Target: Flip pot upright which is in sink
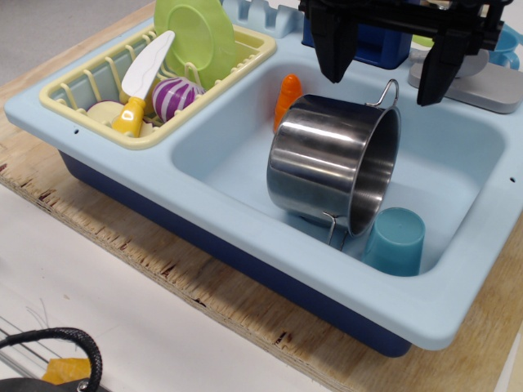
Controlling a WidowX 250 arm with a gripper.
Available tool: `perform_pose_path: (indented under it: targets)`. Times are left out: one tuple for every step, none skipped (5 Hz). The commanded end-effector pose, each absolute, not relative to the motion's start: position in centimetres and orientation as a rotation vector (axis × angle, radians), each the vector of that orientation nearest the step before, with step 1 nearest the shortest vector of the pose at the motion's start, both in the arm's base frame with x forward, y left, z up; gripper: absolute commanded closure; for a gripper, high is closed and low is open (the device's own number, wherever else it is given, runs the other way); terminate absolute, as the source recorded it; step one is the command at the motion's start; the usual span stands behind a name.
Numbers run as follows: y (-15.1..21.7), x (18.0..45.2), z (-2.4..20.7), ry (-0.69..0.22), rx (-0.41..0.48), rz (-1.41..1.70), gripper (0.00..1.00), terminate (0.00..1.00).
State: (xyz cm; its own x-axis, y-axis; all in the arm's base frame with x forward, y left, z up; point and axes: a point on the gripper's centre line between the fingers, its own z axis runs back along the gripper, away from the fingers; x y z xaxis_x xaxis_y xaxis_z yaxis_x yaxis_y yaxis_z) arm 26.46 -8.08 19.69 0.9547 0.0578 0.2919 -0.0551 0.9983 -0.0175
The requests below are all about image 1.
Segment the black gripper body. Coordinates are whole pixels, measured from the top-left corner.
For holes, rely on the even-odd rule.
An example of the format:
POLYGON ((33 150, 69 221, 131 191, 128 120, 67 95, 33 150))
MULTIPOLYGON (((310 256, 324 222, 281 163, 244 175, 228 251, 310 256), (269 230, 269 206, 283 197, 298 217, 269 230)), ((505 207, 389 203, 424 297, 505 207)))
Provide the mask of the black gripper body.
POLYGON ((467 32, 472 35, 468 55, 496 46, 505 8, 504 1, 451 1, 443 10, 407 1, 301 1, 298 9, 306 18, 309 3, 341 4, 359 23, 432 39, 448 30, 467 32))

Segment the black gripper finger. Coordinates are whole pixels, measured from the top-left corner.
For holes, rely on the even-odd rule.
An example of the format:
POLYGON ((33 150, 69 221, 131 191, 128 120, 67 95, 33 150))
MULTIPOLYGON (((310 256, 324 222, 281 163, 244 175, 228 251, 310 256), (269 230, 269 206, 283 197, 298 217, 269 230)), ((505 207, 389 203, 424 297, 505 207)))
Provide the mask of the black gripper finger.
POLYGON ((321 73, 338 83, 357 50, 359 25, 352 9, 341 4, 309 3, 306 15, 321 73))
POLYGON ((438 33, 422 66, 417 103, 439 104, 469 54, 472 35, 459 30, 438 33))

